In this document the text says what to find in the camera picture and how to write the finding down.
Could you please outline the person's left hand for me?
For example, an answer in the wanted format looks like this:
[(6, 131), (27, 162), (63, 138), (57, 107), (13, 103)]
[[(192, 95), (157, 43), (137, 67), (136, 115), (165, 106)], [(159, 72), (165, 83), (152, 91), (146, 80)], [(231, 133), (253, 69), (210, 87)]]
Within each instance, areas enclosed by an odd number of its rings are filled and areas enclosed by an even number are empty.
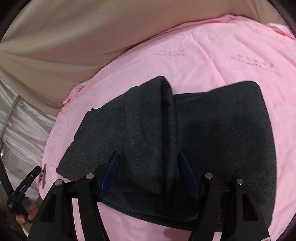
[(35, 202), (32, 202), (28, 197), (22, 201), (22, 205), (25, 209), (25, 213), (16, 215), (16, 221), (23, 229), (24, 234), (28, 237), (32, 222), (34, 221), (39, 209), (37, 208)]

